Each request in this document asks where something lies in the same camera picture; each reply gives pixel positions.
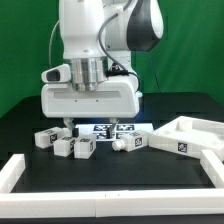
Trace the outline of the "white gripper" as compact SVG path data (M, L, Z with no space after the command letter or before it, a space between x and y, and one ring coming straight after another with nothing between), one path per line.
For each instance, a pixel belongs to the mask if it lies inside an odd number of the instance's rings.
M110 118L106 138L112 138L118 118L133 118L139 112L139 99L129 79L108 79L95 91L75 91L71 83L46 84L41 103L47 117L64 118L75 138L79 129L72 118Z

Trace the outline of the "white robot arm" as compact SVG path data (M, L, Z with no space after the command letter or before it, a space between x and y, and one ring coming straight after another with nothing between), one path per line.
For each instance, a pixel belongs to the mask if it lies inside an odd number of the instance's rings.
M133 52L148 52L164 30L158 0L59 0L63 63L42 73L42 111L73 130L75 118L133 118L140 81Z

